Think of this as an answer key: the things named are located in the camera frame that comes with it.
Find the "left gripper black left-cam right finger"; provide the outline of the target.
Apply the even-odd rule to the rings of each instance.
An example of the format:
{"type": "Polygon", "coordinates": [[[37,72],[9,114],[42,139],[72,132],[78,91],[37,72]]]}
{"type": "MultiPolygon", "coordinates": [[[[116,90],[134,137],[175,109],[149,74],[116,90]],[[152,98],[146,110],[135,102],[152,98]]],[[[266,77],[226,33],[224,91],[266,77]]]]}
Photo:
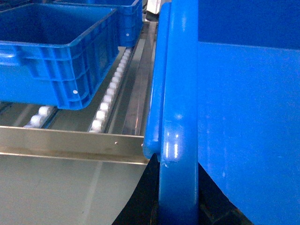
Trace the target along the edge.
{"type": "Polygon", "coordinates": [[[251,225],[252,222],[224,195],[201,165],[198,165],[200,225],[251,225]]]}

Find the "left gripper black left-cam left finger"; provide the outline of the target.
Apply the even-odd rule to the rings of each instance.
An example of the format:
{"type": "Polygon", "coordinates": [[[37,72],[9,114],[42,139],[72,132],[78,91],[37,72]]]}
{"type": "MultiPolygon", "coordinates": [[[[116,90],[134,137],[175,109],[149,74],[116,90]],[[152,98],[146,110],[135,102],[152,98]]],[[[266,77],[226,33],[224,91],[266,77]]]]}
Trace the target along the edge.
{"type": "Polygon", "coordinates": [[[157,225],[160,163],[150,158],[129,201],[113,221],[114,225],[157,225]]]}

